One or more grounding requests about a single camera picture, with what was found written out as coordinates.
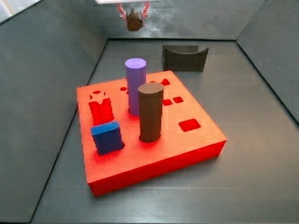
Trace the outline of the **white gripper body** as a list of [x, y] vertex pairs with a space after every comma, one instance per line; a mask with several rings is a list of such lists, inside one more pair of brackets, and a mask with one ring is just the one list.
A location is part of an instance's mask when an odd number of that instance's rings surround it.
[[98, 4], [127, 4], [139, 2], [152, 2], [160, 0], [95, 0]]

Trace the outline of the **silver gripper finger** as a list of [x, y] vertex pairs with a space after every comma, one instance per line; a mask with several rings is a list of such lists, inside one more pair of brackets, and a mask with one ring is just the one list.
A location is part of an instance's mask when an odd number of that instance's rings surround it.
[[142, 10], [142, 18], [148, 17], [148, 9], [150, 9], [150, 2], [144, 2], [144, 8]]
[[118, 6], [116, 6], [116, 8], [118, 8], [118, 11], [119, 11], [119, 14], [120, 14], [122, 19], [127, 20], [127, 11], [123, 8], [123, 4], [119, 3]]

